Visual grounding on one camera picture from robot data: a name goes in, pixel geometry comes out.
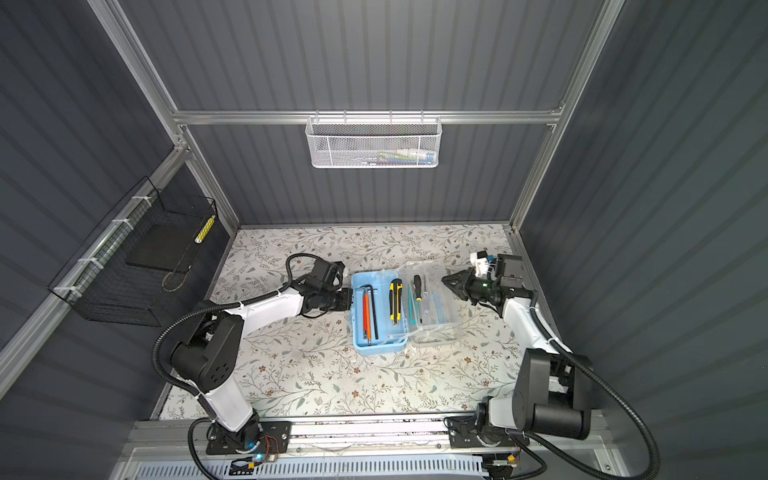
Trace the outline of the black yellow screwdriver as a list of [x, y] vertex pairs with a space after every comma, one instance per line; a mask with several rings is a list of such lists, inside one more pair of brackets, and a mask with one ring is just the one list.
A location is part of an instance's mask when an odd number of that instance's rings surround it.
[[417, 310], [418, 310], [418, 323], [423, 323], [423, 314], [422, 314], [422, 307], [423, 307], [423, 282], [420, 275], [415, 275], [413, 278], [413, 287], [414, 287], [414, 295], [416, 297], [417, 302]]

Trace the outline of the orange pencil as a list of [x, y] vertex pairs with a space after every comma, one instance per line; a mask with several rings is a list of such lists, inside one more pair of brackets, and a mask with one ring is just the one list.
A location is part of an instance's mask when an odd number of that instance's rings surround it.
[[368, 291], [364, 292], [363, 295], [363, 320], [364, 320], [364, 331], [365, 331], [365, 338], [368, 345], [372, 344], [372, 315], [371, 315], [371, 309], [370, 309], [370, 294]]

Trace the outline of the clear tool box lid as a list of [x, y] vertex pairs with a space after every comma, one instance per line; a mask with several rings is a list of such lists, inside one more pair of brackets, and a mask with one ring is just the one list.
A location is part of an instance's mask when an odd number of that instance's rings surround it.
[[[407, 321], [407, 343], [415, 348], [437, 347], [457, 342], [462, 335], [458, 300], [446, 288], [441, 279], [449, 274], [446, 266], [438, 261], [408, 262], [397, 269], [405, 287], [405, 300], [401, 300]], [[423, 282], [423, 323], [413, 328], [409, 325], [407, 293], [415, 275]]]

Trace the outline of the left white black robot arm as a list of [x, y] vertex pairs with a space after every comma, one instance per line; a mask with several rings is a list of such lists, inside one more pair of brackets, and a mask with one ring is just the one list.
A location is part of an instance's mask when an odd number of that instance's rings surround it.
[[284, 319], [349, 310], [352, 292], [343, 285], [344, 270], [341, 261], [290, 255], [279, 288], [228, 304], [203, 301], [169, 326], [153, 346], [153, 367], [167, 383], [193, 395], [225, 431], [253, 430], [258, 414], [233, 378], [241, 341]]

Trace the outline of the red handled hex key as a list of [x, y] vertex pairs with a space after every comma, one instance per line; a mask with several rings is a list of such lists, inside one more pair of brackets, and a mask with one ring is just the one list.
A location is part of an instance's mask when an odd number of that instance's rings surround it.
[[371, 343], [371, 332], [370, 332], [370, 312], [369, 312], [369, 298], [368, 298], [368, 290], [363, 289], [363, 298], [362, 298], [362, 313], [363, 313], [363, 333], [364, 338], [368, 342], [368, 345]]

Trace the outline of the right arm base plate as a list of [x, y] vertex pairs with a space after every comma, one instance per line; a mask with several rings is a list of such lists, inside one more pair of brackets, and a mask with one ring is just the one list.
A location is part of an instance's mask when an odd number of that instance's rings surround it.
[[449, 416], [443, 419], [453, 449], [517, 447], [524, 443], [523, 436], [511, 431], [483, 425], [476, 425], [474, 416]]

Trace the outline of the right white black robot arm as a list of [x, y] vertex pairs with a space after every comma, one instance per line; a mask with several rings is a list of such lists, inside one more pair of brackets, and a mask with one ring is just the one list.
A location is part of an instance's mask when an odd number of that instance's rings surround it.
[[518, 255], [470, 255], [471, 267], [442, 278], [459, 299], [494, 311], [523, 350], [515, 386], [478, 404], [469, 428], [494, 443], [507, 429], [583, 440], [591, 430], [591, 387], [552, 342], [557, 334], [539, 316], [538, 293], [523, 279]]

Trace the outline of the blue plastic tool box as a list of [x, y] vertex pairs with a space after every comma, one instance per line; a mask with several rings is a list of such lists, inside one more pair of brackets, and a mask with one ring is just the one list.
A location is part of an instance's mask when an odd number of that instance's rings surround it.
[[353, 346], [364, 356], [396, 353], [407, 342], [407, 321], [394, 307], [393, 293], [405, 300], [405, 287], [396, 270], [356, 273], [351, 277], [350, 310]]

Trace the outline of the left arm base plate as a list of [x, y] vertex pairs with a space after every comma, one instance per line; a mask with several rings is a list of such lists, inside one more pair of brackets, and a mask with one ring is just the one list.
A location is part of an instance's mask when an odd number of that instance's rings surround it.
[[206, 432], [205, 452], [207, 455], [282, 454], [287, 451], [292, 426], [288, 421], [250, 421], [238, 432], [230, 432], [213, 423]]

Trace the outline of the teal utility knife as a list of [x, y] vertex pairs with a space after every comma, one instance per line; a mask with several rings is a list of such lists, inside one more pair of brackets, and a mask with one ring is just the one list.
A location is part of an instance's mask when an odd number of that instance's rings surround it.
[[418, 305], [414, 295], [414, 287], [412, 283], [408, 284], [407, 305], [409, 325], [415, 328], [418, 325]]

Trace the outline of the yellow black utility knife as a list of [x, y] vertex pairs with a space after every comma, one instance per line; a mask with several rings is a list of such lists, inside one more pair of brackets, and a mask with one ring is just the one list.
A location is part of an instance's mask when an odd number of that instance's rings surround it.
[[389, 306], [390, 320], [394, 326], [397, 326], [402, 319], [401, 297], [403, 282], [400, 278], [395, 278], [390, 283], [389, 288]]

